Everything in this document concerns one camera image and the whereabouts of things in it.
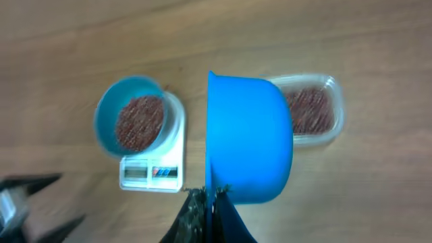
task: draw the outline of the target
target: red beans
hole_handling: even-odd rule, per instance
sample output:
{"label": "red beans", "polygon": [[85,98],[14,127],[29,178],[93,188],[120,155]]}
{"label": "red beans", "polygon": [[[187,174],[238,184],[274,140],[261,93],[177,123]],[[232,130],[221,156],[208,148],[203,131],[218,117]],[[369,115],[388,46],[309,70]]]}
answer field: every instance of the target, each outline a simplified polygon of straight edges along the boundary
{"label": "red beans", "polygon": [[295,135],[322,134],[333,127],[331,101],[324,90],[305,88],[285,93]]}
{"label": "red beans", "polygon": [[146,96],[130,100],[121,111],[115,127],[118,142],[130,151],[143,151],[159,135],[163,125],[163,101]]}

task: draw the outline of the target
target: clear plastic container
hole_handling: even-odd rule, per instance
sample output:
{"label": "clear plastic container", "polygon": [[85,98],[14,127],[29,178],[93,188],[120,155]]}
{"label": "clear plastic container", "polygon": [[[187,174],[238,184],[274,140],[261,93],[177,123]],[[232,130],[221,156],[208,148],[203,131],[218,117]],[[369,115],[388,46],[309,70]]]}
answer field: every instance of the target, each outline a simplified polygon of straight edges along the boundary
{"label": "clear plastic container", "polygon": [[295,74],[266,78],[278,86],[283,93],[295,92],[304,88],[322,88],[328,95],[333,108],[332,129],[323,134],[294,135],[294,146],[317,146],[331,142],[344,127],[345,111],[342,88],[332,76],[325,74]]}

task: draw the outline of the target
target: scale platform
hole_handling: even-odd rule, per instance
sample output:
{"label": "scale platform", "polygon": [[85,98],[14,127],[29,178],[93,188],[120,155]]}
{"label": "scale platform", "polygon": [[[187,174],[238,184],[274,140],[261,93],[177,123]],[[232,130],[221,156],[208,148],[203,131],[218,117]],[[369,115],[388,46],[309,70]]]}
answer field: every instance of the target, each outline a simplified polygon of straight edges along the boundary
{"label": "scale platform", "polygon": [[120,161],[119,183],[122,190],[178,192],[183,186],[186,112],[182,102],[165,92],[168,103],[165,137],[157,147]]}

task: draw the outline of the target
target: blue plastic container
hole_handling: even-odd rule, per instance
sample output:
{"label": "blue plastic container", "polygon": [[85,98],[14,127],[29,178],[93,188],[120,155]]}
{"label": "blue plastic container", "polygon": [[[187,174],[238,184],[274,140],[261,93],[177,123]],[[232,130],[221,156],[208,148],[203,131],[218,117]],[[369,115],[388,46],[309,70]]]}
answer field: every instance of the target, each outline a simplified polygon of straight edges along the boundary
{"label": "blue plastic container", "polygon": [[125,107],[132,98],[153,95],[161,97],[164,100],[164,121],[158,137],[147,150],[155,148],[160,144],[167,123],[167,103],[165,102],[163,90],[151,78],[146,76],[130,76],[121,79],[113,84],[108,91],[102,96],[97,109],[94,113],[94,132],[96,133],[99,144],[111,155],[123,157],[126,155],[135,155],[140,152],[129,151],[123,148],[115,137],[115,124],[120,111]]}
{"label": "blue plastic container", "polygon": [[286,99],[272,83],[209,73],[206,187],[229,184],[234,204],[264,203],[290,174],[293,134]]}

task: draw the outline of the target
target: container of beans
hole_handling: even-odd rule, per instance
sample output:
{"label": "container of beans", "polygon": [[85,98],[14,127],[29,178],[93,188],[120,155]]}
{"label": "container of beans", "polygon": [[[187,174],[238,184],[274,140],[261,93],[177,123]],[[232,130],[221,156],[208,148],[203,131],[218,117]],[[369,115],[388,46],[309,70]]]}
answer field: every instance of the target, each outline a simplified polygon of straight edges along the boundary
{"label": "container of beans", "polygon": [[171,128],[164,91],[151,78],[130,76],[113,84],[94,113],[99,144],[123,157],[157,148]]}
{"label": "container of beans", "polygon": [[332,76],[298,74],[268,78],[282,91],[290,108],[294,146],[331,142],[344,127],[342,88]]}

